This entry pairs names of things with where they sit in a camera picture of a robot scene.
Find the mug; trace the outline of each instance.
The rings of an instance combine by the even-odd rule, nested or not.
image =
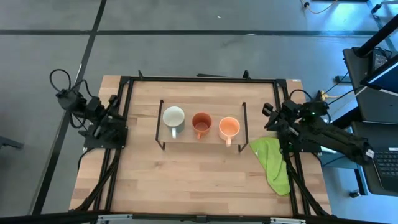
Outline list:
[[[184,130],[184,121],[185,113],[178,106],[171,106],[163,112],[163,122],[171,130],[174,139]]]
[[[206,113],[197,113],[192,118],[193,130],[197,134],[197,138],[200,139],[210,131],[211,117]]]
[[[218,126],[218,135],[225,140],[226,147],[231,146],[231,141],[239,133],[239,121],[232,117],[223,118]]]

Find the gray floor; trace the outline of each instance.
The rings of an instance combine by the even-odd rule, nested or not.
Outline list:
[[[366,3],[340,2],[323,14],[303,11],[296,0],[113,0],[106,4],[100,30],[302,30],[375,31]],[[0,2],[0,29],[91,30],[100,0]],[[319,11],[329,2],[311,2]],[[386,23],[397,6],[377,13]],[[209,73],[240,77],[299,78],[311,94],[344,75],[342,50],[360,46],[369,36],[112,35],[97,36],[84,78],[97,93],[103,75],[194,76]],[[398,47],[398,34],[391,40]],[[62,117],[49,72],[67,70],[74,80],[87,35],[0,35],[0,135],[25,143],[21,151],[0,151],[0,217],[28,214]],[[62,86],[66,79],[59,78]],[[339,95],[352,89],[340,85]],[[356,105],[353,95],[333,104],[338,118]],[[69,128],[55,170],[45,213],[67,211],[76,179],[83,138]],[[394,223],[398,198],[369,195],[349,198],[357,188],[352,170],[324,168],[333,213],[338,217]]]

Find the green cloth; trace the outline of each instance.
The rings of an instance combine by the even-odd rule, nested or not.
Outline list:
[[[278,195],[287,195],[290,192],[290,185],[286,162],[279,151],[279,140],[264,137],[250,142],[250,147],[266,171],[268,184]]]

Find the wooden table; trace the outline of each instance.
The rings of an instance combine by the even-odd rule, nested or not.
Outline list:
[[[120,76],[103,77],[99,96],[103,104],[118,91]],[[289,92],[302,89],[300,80],[287,80]],[[167,143],[163,151],[155,141],[159,101],[208,106],[247,104],[249,140],[275,136],[266,131],[262,106],[275,106],[271,84],[203,82],[134,82],[127,125],[129,134],[122,150],[112,212],[290,216],[289,196],[278,196],[268,185],[265,172],[249,146]],[[303,103],[303,93],[292,99]],[[81,162],[70,208],[76,208],[98,182],[104,149],[88,153]],[[319,161],[301,153],[306,185],[327,211],[329,200]],[[303,213],[300,191],[296,196]],[[100,208],[108,186],[103,190]]]

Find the white mug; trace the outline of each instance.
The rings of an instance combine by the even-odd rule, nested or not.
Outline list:
[[[185,113],[178,106],[171,106],[163,112],[163,122],[172,132],[172,137],[177,138],[177,134],[184,130]]]

